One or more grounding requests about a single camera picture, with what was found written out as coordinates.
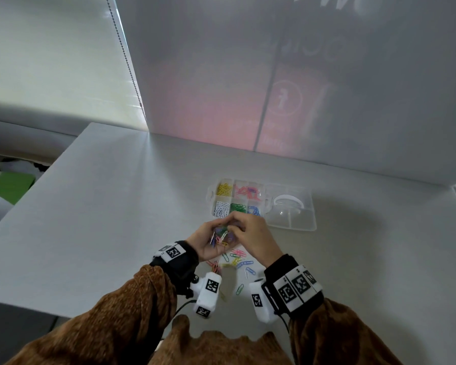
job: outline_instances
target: green paper clip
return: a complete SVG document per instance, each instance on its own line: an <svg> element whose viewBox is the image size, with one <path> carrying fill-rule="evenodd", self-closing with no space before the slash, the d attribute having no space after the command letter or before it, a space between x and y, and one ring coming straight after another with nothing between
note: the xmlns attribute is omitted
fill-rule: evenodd
<svg viewBox="0 0 456 365"><path fill-rule="evenodd" d="M244 284L240 284L240 286L238 287L238 289L236 290L236 295L238 296L240 293L242 293L242 289L244 287Z"/></svg>

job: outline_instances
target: brown sleeve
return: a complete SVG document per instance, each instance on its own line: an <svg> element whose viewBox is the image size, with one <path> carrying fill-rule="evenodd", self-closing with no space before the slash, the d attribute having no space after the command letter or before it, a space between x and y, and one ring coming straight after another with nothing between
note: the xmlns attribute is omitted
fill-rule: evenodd
<svg viewBox="0 0 456 365"><path fill-rule="evenodd" d="M158 266L144 265L90 311L25 345L7 365L145 364L176 305L169 277Z"/></svg>
<svg viewBox="0 0 456 365"><path fill-rule="evenodd" d="M401 365L353 310L328 299L309 317L291 320L290 339L298 364Z"/></svg>

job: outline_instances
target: brown fuzzy sweater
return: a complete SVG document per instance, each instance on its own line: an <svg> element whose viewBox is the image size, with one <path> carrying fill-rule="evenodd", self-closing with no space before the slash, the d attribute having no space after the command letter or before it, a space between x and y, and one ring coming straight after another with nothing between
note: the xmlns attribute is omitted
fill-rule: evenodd
<svg viewBox="0 0 456 365"><path fill-rule="evenodd" d="M291 364L271 332L255 342L218 331L192 338L185 315L174 319L154 353L176 305L169 277L145 265L90 311L25 345L7 364ZM290 322L290 339L299 364L401 364L350 308L328 299Z"/></svg>

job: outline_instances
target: tabletop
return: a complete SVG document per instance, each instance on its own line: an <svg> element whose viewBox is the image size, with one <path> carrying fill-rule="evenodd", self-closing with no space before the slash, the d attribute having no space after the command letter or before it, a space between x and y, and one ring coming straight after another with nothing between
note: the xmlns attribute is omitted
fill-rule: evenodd
<svg viewBox="0 0 456 365"><path fill-rule="evenodd" d="M159 247L209 220L207 189L224 177L309 188L317 230L272 228L281 249L402 362L456 363L452 190L96 123L0 221L0 302L66 317L89 310ZM184 308L192 335L272 330L290 352L280 321L257 321L249 280L223 274L227 302L211 319Z"/></svg>

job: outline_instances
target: plastic box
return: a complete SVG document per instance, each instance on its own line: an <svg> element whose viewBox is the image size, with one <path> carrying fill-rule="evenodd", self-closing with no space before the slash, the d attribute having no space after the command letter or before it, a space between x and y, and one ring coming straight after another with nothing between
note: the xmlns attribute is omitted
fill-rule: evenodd
<svg viewBox="0 0 456 365"><path fill-rule="evenodd" d="M273 227L316 230L311 192L303 187L223 178L208 189L206 198L213 217L238 210L263 216Z"/></svg>

